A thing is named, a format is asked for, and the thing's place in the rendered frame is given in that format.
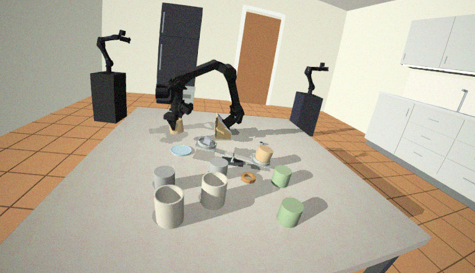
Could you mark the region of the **light green cylinder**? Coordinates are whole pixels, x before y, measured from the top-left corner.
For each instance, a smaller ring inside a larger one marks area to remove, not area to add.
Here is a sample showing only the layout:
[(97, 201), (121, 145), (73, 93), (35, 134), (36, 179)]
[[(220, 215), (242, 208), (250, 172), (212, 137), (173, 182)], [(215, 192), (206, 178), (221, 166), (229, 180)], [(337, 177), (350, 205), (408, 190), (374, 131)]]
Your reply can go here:
[(285, 188), (288, 186), (292, 175), (292, 170), (284, 165), (277, 165), (272, 176), (272, 184), (277, 188)]
[(276, 219), (282, 226), (294, 228), (298, 224), (303, 210), (304, 205), (301, 201), (293, 197), (286, 197), (281, 202)]

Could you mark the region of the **orange ring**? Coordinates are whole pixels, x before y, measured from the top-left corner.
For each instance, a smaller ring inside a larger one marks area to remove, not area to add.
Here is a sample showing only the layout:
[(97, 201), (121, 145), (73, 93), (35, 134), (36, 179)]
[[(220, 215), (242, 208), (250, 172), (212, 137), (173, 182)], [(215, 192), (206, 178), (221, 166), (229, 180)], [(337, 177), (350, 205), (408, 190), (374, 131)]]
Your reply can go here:
[[(248, 179), (246, 178), (245, 176), (249, 176), (251, 177), (252, 179)], [(251, 184), (251, 183), (254, 183), (255, 182), (255, 175), (253, 173), (249, 173), (249, 172), (245, 172), (241, 175), (241, 179), (243, 182), (247, 183), (247, 184)]]

